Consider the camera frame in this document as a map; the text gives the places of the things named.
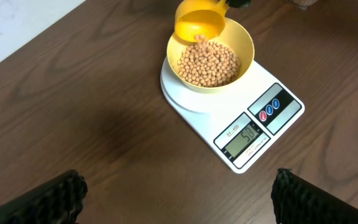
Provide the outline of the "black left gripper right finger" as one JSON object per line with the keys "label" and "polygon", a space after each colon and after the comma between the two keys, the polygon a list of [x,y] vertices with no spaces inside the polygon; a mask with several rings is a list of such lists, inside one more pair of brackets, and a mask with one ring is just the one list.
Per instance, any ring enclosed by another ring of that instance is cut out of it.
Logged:
{"label": "black left gripper right finger", "polygon": [[280,224],[358,224],[358,209],[279,168],[272,185],[275,221]]}

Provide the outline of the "yellow measuring scoop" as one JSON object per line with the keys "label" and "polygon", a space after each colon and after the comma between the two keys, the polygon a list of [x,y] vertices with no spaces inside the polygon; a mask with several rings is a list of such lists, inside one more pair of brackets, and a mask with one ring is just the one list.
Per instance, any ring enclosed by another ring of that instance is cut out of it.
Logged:
{"label": "yellow measuring scoop", "polygon": [[184,0],[175,12],[175,34],[187,42],[197,42],[197,35],[213,39],[224,30],[229,8],[225,0]]}

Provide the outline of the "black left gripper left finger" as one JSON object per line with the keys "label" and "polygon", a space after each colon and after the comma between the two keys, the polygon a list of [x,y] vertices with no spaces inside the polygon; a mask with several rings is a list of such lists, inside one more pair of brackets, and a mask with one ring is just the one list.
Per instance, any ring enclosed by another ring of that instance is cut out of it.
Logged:
{"label": "black left gripper left finger", "polygon": [[85,178],[68,170],[0,206],[0,224],[76,224],[88,192]]}

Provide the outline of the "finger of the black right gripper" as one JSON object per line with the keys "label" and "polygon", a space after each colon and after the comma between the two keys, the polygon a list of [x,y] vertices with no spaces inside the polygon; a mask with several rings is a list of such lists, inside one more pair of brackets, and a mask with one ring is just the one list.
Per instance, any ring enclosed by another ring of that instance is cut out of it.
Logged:
{"label": "finger of the black right gripper", "polygon": [[226,4],[232,8],[248,7],[251,0],[226,0]]}

